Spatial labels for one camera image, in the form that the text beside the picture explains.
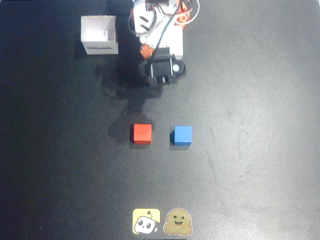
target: blue cube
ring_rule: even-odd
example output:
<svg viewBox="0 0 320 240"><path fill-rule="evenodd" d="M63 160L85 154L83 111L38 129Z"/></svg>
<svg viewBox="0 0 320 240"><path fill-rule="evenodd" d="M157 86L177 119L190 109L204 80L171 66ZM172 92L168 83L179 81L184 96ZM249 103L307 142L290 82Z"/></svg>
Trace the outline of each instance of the blue cube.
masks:
<svg viewBox="0 0 320 240"><path fill-rule="evenodd" d="M174 145L190 146L192 143L192 126L176 126L174 128Z"/></svg>

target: sticker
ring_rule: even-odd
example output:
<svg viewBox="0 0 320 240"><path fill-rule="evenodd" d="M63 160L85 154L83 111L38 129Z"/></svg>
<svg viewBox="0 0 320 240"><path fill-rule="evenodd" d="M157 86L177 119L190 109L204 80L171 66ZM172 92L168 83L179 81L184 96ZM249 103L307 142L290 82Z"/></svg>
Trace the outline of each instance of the sticker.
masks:
<svg viewBox="0 0 320 240"><path fill-rule="evenodd" d="M132 231L134 234L151 234L158 230L160 223L158 209L137 208L133 211Z"/></svg>
<svg viewBox="0 0 320 240"><path fill-rule="evenodd" d="M189 236L192 234L190 213L183 208L171 210L165 219L163 231L169 235Z"/></svg>

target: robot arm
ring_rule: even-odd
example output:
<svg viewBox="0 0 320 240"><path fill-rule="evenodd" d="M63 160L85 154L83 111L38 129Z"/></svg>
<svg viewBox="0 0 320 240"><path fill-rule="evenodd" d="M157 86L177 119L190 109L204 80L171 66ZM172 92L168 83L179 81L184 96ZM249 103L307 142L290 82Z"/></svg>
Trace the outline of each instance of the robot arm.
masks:
<svg viewBox="0 0 320 240"><path fill-rule="evenodd" d="M175 83L185 73L183 29L190 19L192 0L135 0L128 19L139 38L144 62L139 71L151 86Z"/></svg>

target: orange component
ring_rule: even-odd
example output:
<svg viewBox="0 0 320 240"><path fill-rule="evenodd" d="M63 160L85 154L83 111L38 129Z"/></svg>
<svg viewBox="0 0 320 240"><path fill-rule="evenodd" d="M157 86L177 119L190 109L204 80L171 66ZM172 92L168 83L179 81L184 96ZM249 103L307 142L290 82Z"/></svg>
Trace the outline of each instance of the orange component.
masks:
<svg viewBox="0 0 320 240"><path fill-rule="evenodd" d="M145 60L150 58L154 52L155 50L148 44L143 44L140 47L140 53Z"/></svg>
<svg viewBox="0 0 320 240"><path fill-rule="evenodd" d="M181 7L179 7L178 14L185 13L186 11L188 11L188 7L187 7L187 5L183 2L183 3L182 3L182 9L181 9ZM180 16L178 16L178 18L177 18L177 21L178 21L179 23L185 23L185 22L187 22L187 21L189 21L189 20L190 20L190 13L187 13L187 14L184 14L184 15L180 15ZM177 24L177 23L176 23L175 25L181 26L183 29L186 27L186 25L179 25L179 24Z"/></svg>
<svg viewBox="0 0 320 240"><path fill-rule="evenodd" d="M133 126L133 141L135 144L151 144L152 125L135 124Z"/></svg>

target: hugging face logo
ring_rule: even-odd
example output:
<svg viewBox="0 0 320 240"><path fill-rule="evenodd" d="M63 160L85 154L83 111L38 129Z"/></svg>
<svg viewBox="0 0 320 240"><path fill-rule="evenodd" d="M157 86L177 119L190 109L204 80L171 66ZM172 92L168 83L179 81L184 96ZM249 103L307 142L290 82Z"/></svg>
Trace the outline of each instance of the hugging face logo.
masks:
<svg viewBox="0 0 320 240"><path fill-rule="evenodd" d="M132 231L136 235L156 232L158 223L160 223L158 209L137 208L133 211Z"/></svg>
<svg viewBox="0 0 320 240"><path fill-rule="evenodd" d="M175 208L166 216L163 231L169 235L188 236L192 234L190 213L183 208Z"/></svg>

